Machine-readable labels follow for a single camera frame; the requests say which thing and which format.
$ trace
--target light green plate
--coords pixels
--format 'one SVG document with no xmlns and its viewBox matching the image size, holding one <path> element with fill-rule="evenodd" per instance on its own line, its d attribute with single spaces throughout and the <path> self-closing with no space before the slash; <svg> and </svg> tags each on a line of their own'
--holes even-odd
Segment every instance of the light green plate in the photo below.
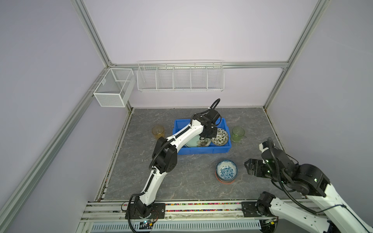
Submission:
<svg viewBox="0 0 373 233">
<path fill-rule="evenodd" d="M 209 138 L 205 138 L 204 140 L 200 140 L 200 136 L 197 135 L 189 142 L 185 144 L 186 147 L 208 147 L 211 144 L 211 140 Z"/>
</svg>

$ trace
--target bowl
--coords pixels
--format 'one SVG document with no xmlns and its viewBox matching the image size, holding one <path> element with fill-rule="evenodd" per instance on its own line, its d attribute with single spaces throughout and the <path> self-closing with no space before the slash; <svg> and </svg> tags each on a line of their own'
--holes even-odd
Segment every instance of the bowl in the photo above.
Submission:
<svg viewBox="0 0 373 233">
<path fill-rule="evenodd" d="M 235 163 L 230 160 L 220 161 L 216 165 L 216 178 L 225 184 L 233 183 L 237 177 L 238 169 Z"/>
<path fill-rule="evenodd" d="M 216 137 L 212 138 L 211 141 L 217 146 L 224 146 L 225 144 L 227 144 L 228 139 L 229 139 L 229 135 L 227 131 L 225 131 L 222 128 L 218 128 Z"/>
<path fill-rule="evenodd" d="M 208 147 L 211 144 L 211 140 L 209 138 L 205 138 L 204 140 L 200 140 L 200 136 L 197 135 L 190 139 L 185 146 L 186 147 Z"/>
</svg>

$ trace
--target mounting plate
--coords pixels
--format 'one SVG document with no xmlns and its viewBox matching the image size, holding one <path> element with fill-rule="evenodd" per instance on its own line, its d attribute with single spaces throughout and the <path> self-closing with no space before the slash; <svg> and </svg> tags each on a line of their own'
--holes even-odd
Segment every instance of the mounting plate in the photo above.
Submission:
<svg viewBox="0 0 373 233">
<path fill-rule="evenodd" d="M 142 217 L 140 217 L 140 215 L 137 213 L 135 213 L 135 204 L 131 204 L 129 206 L 129 211 L 127 211 L 126 213 L 126 219 L 127 219 L 127 214 L 130 213 L 131 217 L 130 219 L 144 219 Z M 165 203 L 154 203 L 153 204 L 153 207 L 151 208 L 151 211 L 150 212 L 150 216 L 146 219 L 150 219 L 150 218 L 154 218 L 156 219 L 158 217 L 158 219 L 161 219 L 161 218 L 164 218 L 164 213 L 165 213 L 165 207 L 166 207 L 166 204 Z"/>
<path fill-rule="evenodd" d="M 241 202 L 242 205 L 242 212 L 244 213 L 244 217 L 262 217 L 257 211 L 257 207 L 255 206 L 256 201 L 243 201 Z"/>
</svg>

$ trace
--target wire mesh basket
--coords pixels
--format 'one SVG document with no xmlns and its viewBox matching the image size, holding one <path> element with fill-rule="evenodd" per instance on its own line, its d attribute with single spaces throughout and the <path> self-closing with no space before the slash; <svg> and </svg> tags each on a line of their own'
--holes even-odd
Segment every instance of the wire mesh basket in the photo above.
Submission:
<svg viewBox="0 0 373 233">
<path fill-rule="evenodd" d="M 102 107 L 125 107 L 135 82 L 132 69 L 110 68 L 93 94 Z"/>
<path fill-rule="evenodd" d="M 223 62 L 139 65 L 140 91 L 222 91 Z"/>
</svg>

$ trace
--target vent grille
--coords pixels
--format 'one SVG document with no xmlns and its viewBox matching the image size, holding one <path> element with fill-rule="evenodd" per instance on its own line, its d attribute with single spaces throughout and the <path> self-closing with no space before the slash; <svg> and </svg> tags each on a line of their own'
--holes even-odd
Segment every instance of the vent grille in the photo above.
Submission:
<svg viewBox="0 0 373 233">
<path fill-rule="evenodd" d="M 148 232 L 149 230 L 139 230 L 139 222 L 133 224 L 138 232 Z M 160 221 L 154 224 L 151 231 L 219 231 L 219 230 L 260 230 L 259 220 L 211 220 L 211 221 Z M 131 232 L 127 222 L 120 223 L 94 223 L 91 232 Z"/>
</svg>

